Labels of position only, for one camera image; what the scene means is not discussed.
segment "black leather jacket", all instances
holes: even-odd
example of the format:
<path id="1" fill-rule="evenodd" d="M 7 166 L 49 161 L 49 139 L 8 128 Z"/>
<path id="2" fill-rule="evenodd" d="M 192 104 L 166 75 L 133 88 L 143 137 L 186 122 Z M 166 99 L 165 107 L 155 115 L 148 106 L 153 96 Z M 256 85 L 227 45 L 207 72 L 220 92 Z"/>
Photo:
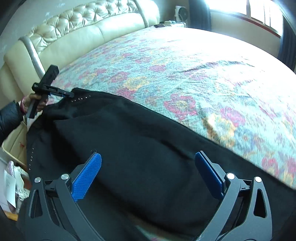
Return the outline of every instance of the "black leather jacket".
<path id="1" fill-rule="evenodd" d="M 0 110 L 0 145 L 22 120 L 20 105 L 14 101 Z"/>

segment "floral bedspread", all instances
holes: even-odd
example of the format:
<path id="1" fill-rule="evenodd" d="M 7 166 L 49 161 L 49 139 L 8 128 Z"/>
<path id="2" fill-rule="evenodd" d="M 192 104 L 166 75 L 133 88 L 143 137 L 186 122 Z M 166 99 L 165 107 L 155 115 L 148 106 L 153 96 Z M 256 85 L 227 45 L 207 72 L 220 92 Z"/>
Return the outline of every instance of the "floral bedspread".
<path id="1" fill-rule="evenodd" d="M 150 27 L 79 58 L 53 85 L 124 96 L 296 188 L 295 83 L 288 67 L 243 41 L 197 29 Z"/>

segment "tufted headboard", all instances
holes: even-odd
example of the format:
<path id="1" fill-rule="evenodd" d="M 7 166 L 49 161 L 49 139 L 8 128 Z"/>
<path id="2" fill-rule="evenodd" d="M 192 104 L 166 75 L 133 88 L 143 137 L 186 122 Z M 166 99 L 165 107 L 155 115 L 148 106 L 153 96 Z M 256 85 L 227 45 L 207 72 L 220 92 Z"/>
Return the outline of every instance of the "tufted headboard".
<path id="1" fill-rule="evenodd" d="M 53 16 L 4 55 L 0 95 L 19 101 L 51 64 L 62 69 L 110 40 L 158 23 L 152 0 L 99 0 Z"/>

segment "paper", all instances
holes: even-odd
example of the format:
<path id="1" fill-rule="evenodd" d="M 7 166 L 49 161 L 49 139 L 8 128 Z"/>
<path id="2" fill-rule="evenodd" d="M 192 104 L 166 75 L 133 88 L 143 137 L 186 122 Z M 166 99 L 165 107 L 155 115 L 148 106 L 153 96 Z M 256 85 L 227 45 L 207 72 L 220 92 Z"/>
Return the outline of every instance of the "paper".
<path id="1" fill-rule="evenodd" d="M 14 207 L 15 205 L 15 186 L 16 179 L 4 170 L 4 195 L 6 200 Z"/>

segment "red bracelet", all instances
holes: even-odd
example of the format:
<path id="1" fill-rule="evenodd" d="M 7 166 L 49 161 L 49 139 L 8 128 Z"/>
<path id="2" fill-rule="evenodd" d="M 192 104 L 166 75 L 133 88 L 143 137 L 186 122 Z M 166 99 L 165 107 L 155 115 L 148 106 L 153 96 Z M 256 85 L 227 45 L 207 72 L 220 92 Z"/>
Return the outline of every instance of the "red bracelet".
<path id="1" fill-rule="evenodd" d="M 20 111 L 21 111 L 21 113 L 22 113 L 23 115 L 26 114 L 26 111 L 25 111 L 25 108 L 24 108 L 24 100 L 25 100 L 25 98 L 26 98 L 26 97 L 24 97 L 24 98 L 22 99 L 22 101 L 20 102 Z"/>

